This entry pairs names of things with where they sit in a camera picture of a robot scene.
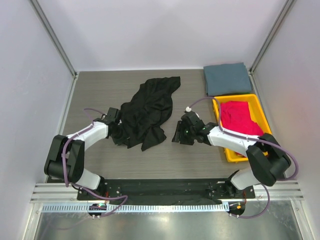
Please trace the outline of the black t-shirt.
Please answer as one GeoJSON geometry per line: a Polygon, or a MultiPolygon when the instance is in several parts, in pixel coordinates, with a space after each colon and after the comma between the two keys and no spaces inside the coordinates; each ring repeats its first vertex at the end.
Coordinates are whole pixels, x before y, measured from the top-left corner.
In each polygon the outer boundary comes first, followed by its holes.
{"type": "Polygon", "coordinates": [[[173,112],[172,94],[181,86],[179,76],[152,78],[142,83],[131,101],[120,107],[121,123],[111,135],[117,146],[141,144],[146,151],[167,138],[161,125],[173,112]]]}

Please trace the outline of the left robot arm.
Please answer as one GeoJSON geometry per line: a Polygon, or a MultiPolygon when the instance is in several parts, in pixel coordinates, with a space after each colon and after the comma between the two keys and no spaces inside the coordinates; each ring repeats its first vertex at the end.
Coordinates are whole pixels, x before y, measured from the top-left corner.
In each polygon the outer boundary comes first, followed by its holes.
{"type": "Polygon", "coordinates": [[[44,165],[44,173],[88,190],[93,198],[100,200],[107,192],[105,179],[85,169],[85,151],[100,140],[107,139],[118,130],[121,112],[110,107],[107,113],[93,119],[89,126],[69,135],[56,135],[51,143],[44,165]]]}

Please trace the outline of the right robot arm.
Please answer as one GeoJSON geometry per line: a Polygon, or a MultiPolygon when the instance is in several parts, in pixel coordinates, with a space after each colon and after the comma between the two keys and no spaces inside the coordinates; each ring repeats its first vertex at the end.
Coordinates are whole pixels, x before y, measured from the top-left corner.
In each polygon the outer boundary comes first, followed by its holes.
{"type": "Polygon", "coordinates": [[[230,149],[246,157],[249,167],[232,173],[224,182],[226,194],[236,198],[254,185],[273,186],[284,180],[292,162],[273,135],[246,135],[223,128],[219,123],[205,124],[194,111],[185,112],[177,122],[172,142],[192,146],[195,142],[230,149]]]}

